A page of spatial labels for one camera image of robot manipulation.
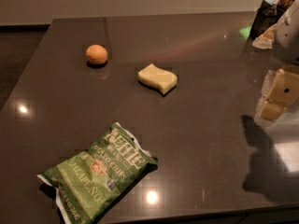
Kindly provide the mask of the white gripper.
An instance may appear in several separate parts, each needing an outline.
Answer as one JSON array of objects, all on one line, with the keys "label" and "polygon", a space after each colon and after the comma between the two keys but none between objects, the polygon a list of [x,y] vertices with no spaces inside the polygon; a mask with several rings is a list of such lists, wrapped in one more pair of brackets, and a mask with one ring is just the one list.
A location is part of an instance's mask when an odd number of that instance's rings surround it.
[{"label": "white gripper", "polygon": [[[294,0],[279,18],[273,50],[282,62],[299,64],[299,0]],[[299,68],[269,70],[261,94],[259,117],[277,120],[299,97]]]}]

